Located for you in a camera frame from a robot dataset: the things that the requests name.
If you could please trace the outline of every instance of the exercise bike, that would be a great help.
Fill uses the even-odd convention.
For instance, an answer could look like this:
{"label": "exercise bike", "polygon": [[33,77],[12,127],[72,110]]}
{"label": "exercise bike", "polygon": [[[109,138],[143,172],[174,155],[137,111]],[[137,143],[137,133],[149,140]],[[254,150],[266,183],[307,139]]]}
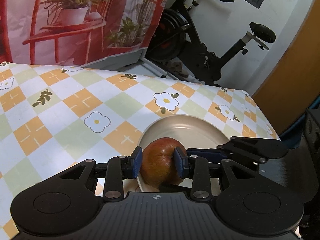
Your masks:
{"label": "exercise bike", "polygon": [[221,68],[238,52],[242,51],[243,55],[248,52],[248,49],[244,47],[250,40],[255,40],[262,50],[269,50],[262,41],[273,43],[276,40],[276,35],[272,30],[252,22],[250,28],[253,34],[247,32],[219,58],[214,52],[209,52],[206,45],[200,41],[189,15],[191,8],[197,6],[198,3],[193,1],[192,6],[186,8],[185,1],[175,0],[170,8],[164,10],[151,39],[146,58],[167,63],[177,57],[195,75],[196,79],[204,81],[206,85],[215,85],[214,82],[221,78]]}

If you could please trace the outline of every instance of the white wall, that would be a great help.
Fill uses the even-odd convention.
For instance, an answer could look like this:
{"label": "white wall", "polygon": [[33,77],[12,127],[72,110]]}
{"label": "white wall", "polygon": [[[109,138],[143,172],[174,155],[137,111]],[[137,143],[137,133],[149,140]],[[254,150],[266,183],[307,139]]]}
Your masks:
{"label": "white wall", "polygon": [[[168,0],[169,7],[174,0]],[[298,0],[264,0],[260,9],[244,0],[223,3],[218,0],[196,0],[199,6],[190,11],[199,37],[209,51],[221,57],[231,46],[250,31],[250,22],[266,25],[279,37]],[[246,48],[243,56],[238,53],[222,68],[218,84],[227,88],[244,89],[257,70],[266,50],[261,50],[255,41]]]}
{"label": "white wall", "polygon": [[301,24],[305,20],[313,1],[314,0],[297,1],[292,14],[278,36],[277,42],[272,46],[272,49],[268,52],[260,66],[244,86],[244,90],[250,95],[253,95],[257,91],[290,46],[298,33]]}

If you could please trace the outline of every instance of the table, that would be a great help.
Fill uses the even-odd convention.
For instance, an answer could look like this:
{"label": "table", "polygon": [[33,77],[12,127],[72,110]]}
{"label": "table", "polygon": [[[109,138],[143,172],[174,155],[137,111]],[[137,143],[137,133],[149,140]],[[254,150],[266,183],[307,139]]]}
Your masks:
{"label": "table", "polygon": [[85,159],[129,156],[159,118],[188,114],[228,138],[279,139],[245,91],[107,70],[3,62],[0,103],[0,240],[17,233],[19,192]]}

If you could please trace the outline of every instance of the crosshair symbol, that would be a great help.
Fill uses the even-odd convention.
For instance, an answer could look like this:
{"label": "crosshair symbol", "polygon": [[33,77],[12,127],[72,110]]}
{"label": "crosshair symbol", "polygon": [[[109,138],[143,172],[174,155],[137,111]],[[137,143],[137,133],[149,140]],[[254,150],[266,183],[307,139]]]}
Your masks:
{"label": "crosshair symbol", "polygon": [[158,194],[156,194],[156,195],[153,195],[152,198],[154,198],[154,199],[159,199],[159,198],[161,198],[161,196],[158,195]]}

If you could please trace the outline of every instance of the red apple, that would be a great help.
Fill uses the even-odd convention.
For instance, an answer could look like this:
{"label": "red apple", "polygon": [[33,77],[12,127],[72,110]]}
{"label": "red apple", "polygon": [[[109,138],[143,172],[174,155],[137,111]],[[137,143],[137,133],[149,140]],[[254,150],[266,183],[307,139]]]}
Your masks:
{"label": "red apple", "polygon": [[162,183],[178,185],[183,181],[173,161],[175,147],[180,147],[187,156],[184,146],[169,137],[157,139],[144,149],[140,173],[147,184],[158,188]]}

